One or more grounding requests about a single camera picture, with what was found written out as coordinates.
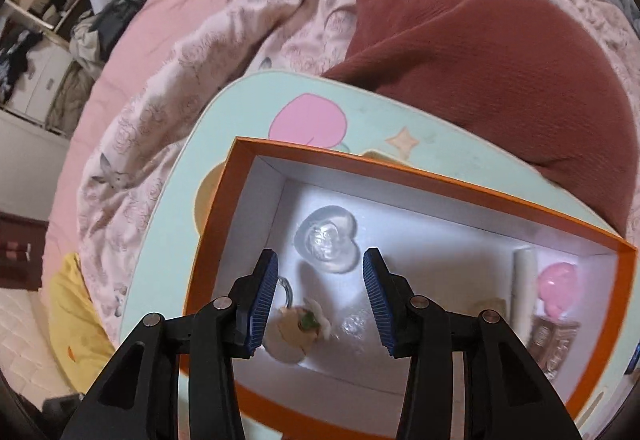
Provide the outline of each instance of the pink heart-shaped object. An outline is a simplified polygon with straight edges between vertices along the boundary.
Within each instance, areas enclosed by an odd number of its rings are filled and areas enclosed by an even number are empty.
[[[559,319],[578,300],[578,269],[571,263],[554,263],[538,276],[538,297],[545,303],[545,314]]]
[[[335,102],[304,93],[276,115],[269,139],[329,149],[337,146],[346,133],[347,117]]]

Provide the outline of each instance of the drawer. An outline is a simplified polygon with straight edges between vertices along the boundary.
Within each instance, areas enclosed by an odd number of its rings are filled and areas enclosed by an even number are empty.
[[[25,112],[28,116],[43,123],[47,120],[51,104],[56,98],[58,88],[65,78],[71,61],[71,54],[62,48],[56,48],[52,53],[31,95]]]
[[[53,42],[49,41],[49,39],[44,39],[29,51],[27,54],[29,70],[23,73],[15,83],[11,100],[6,103],[7,107],[26,113],[33,90],[36,88],[55,48],[56,46]]]

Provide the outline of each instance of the small figurine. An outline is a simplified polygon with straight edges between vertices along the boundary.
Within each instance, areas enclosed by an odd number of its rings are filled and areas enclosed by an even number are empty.
[[[289,281],[278,277],[278,284],[287,293],[287,302],[267,322],[262,342],[274,359],[296,364],[305,359],[315,343],[329,339],[331,323],[318,301],[305,298],[302,306],[293,306]]]

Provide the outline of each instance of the yellow cloth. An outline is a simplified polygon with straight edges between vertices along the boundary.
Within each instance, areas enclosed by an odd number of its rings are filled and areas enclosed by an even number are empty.
[[[49,338],[66,378],[86,393],[114,348],[91,303],[76,253],[64,257],[50,283]]]

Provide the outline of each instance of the metal screw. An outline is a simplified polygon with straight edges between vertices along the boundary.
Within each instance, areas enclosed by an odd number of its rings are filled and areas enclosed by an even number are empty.
[[[411,298],[411,306],[414,308],[427,308],[429,300],[424,295],[414,295]]]
[[[500,314],[495,310],[485,310],[482,312],[482,319],[492,325],[495,325],[500,320]]]
[[[142,324],[148,327],[156,326],[160,320],[160,314],[147,314],[142,318]]]
[[[225,310],[231,306],[231,299],[228,297],[218,297],[213,301],[213,308],[218,310]]]

